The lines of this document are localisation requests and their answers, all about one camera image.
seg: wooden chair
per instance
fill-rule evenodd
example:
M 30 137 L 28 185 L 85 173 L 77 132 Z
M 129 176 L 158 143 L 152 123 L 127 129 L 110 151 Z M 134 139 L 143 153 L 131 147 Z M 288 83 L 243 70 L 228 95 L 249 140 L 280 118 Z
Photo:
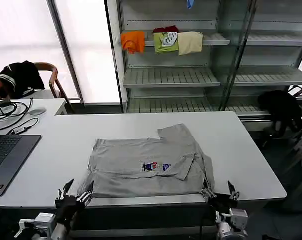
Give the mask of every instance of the wooden chair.
M 51 89 L 51 92 L 54 96 L 54 98 L 59 99 L 59 98 L 64 98 L 67 105 L 70 107 L 70 110 L 72 111 L 72 113 L 75 113 L 74 108 L 72 107 L 69 99 L 67 98 L 64 89 L 62 88 L 59 80 L 57 79 L 57 68 L 56 66 L 50 64 L 50 63 L 46 63 L 46 62 L 35 62 L 34 65 L 36 66 L 38 71 L 49 71 L 52 72 L 50 80 L 49 80 L 49 87 Z M 54 85 L 56 84 L 57 88 L 59 89 L 59 92 L 54 88 Z
M 49 71 L 49 72 L 52 72 L 51 74 L 51 77 L 50 77 L 50 80 L 49 80 L 49 87 L 51 89 L 51 92 L 52 92 L 52 95 L 53 97 L 56 99 L 56 98 L 64 98 L 65 101 L 67 102 L 67 106 L 69 107 L 70 111 L 72 111 L 72 113 L 74 113 L 74 108 L 72 107 L 69 99 L 67 98 L 66 94 L 65 94 L 65 91 L 63 89 L 63 87 L 61 86 L 59 80 L 57 79 L 57 74 L 58 74 L 58 71 L 57 71 L 57 68 L 50 64 L 50 63 L 46 63 L 46 62 L 35 62 L 34 65 L 36 66 L 37 70 L 38 71 Z M 0 88 L 4 88 L 5 89 L 5 85 L 3 85 L 1 82 L 0 82 Z

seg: black jacket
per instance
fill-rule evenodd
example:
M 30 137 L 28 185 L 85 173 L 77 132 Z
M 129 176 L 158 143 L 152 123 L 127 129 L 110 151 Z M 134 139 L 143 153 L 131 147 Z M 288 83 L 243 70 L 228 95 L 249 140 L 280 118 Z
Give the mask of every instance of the black jacket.
M 43 81 L 34 65 L 29 61 L 15 62 L 4 67 L 0 72 L 0 81 L 9 87 L 14 99 L 23 97 L 23 92 L 29 89 L 44 89 Z

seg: laptop keyboard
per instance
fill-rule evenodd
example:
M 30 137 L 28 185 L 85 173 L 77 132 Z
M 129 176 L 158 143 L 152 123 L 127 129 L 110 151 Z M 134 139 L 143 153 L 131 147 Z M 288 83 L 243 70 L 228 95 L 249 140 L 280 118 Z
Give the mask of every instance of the laptop keyboard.
M 0 164 L 9 155 L 21 136 L 1 136 L 0 138 Z

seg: shelf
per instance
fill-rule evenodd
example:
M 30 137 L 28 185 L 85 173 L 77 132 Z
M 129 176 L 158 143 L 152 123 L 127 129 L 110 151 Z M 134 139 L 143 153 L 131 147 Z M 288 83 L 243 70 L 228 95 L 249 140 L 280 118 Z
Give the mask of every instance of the shelf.
M 249 46 L 302 46 L 302 31 L 253 31 Z
M 128 68 L 125 88 L 218 87 L 220 83 L 207 67 Z
M 302 85 L 302 71 L 294 67 L 240 67 L 234 86 Z
M 130 114 L 206 111 L 213 111 L 213 108 L 204 97 L 132 98 L 127 110 Z
M 260 110 L 257 98 L 258 96 L 231 96 L 225 110 L 235 112 L 238 116 L 269 115 Z
M 203 33 L 203 46 L 227 46 L 230 44 L 230 40 L 224 38 L 220 33 L 218 32 L 207 32 L 202 30 L 193 30 L 194 32 L 202 32 Z M 144 31 L 145 35 L 145 46 L 146 47 L 153 47 L 153 32 L 152 31 Z

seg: orange cloth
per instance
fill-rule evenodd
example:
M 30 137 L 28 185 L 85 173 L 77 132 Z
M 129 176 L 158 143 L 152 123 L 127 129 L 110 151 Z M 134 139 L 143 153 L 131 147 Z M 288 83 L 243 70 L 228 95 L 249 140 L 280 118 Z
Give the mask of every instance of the orange cloth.
M 130 54 L 134 52 L 144 52 L 144 32 L 130 31 L 121 34 L 121 44 L 123 50 L 127 50 Z

